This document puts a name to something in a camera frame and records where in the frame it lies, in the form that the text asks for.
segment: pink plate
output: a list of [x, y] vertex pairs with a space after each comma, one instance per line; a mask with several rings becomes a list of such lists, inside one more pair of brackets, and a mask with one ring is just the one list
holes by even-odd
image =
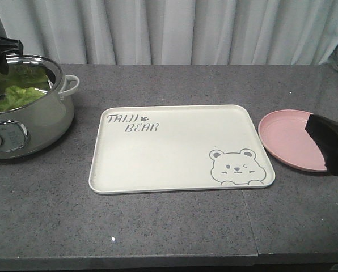
[[311, 113], [296, 109], [271, 112], [259, 123], [264, 147], [281, 162], [296, 169], [325, 172], [324, 157], [305, 130]]

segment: curtain fold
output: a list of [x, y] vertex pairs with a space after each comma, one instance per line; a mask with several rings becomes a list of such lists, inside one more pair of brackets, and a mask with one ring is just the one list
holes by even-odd
[[323, 64], [338, 0], [0, 0], [0, 35], [59, 63]]

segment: table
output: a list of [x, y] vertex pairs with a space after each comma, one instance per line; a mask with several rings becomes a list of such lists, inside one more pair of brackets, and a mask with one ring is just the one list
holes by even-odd
[[50, 147], [0, 160], [0, 270], [338, 263], [338, 177], [269, 155], [268, 188], [98, 195], [88, 186], [101, 113], [237, 104], [257, 127], [279, 109], [338, 121], [328, 65], [62, 65], [81, 79], [75, 119]]

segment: bear cartoon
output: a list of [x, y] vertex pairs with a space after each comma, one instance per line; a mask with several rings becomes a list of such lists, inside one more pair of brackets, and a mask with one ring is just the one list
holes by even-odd
[[258, 164], [256, 153], [250, 149], [242, 149], [239, 153], [212, 150], [209, 156], [213, 160], [211, 176], [221, 185], [225, 182], [261, 185], [266, 178], [265, 169]]

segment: rectangular tray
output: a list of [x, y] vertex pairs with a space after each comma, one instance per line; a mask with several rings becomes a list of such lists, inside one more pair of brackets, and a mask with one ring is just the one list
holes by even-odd
[[158, 106], [103, 112], [89, 184], [117, 194], [261, 188], [274, 178], [244, 108]]

